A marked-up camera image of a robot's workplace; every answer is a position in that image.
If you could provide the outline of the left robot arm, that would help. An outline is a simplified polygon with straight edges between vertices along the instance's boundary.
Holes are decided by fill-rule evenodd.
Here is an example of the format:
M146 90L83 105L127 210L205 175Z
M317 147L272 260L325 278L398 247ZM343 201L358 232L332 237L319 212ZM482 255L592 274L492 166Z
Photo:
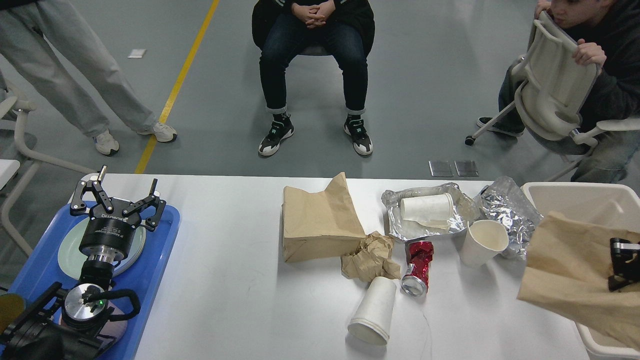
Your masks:
M106 166L80 180L71 196L71 216L87 216L78 251L84 255L78 281L66 289L55 281L27 305L18 295L1 301L3 360L94 360L118 340L114 329L141 311L132 289L117 288L116 265L128 258L138 229L155 231L166 201L157 179L136 202L103 189Z

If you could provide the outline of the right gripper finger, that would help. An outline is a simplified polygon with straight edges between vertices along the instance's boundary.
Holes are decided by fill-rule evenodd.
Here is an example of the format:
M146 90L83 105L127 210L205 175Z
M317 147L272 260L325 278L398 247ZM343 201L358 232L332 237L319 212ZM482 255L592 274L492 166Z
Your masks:
M610 238L610 257L613 274L608 277L608 290L619 291L640 280L640 244L629 240Z

